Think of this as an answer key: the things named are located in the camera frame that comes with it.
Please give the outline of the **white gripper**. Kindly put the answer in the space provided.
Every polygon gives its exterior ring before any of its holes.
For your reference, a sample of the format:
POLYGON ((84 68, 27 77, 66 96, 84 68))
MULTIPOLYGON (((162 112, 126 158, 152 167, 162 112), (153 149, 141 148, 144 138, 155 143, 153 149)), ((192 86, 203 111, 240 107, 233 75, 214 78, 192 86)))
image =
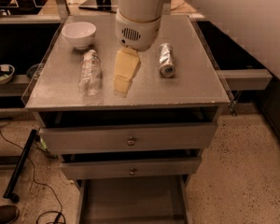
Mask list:
POLYGON ((152 10, 118 9, 116 14, 116 37, 123 47, 117 52, 114 70, 114 93, 127 96, 139 65, 136 50, 146 51, 156 40, 161 27, 161 15, 152 10))

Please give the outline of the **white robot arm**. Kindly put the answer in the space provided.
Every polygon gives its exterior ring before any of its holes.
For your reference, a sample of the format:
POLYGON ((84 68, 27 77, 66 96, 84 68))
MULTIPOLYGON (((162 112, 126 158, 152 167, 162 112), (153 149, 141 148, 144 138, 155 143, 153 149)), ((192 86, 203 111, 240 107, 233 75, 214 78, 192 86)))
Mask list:
MULTIPOLYGON (((156 40, 165 0, 118 0, 116 37, 144 51, 156 40)), ((280 80, 280 0, 184 0, 280 80)))

